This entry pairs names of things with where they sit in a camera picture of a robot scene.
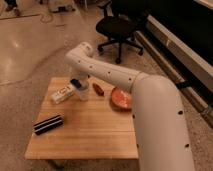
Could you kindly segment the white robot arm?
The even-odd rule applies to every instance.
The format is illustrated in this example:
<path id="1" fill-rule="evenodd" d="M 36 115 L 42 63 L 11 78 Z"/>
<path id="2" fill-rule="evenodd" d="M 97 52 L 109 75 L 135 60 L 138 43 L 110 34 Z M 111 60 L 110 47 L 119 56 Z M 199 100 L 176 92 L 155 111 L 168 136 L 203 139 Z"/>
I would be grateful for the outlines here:
<path id="1" fill-rule="evenodd" d="M 132 94 L 140 171 L 195 171 L 181 96 L 170 79 L 96 60 L 87 42 L 65 60 L 76 79 L 92 75 Z"/>

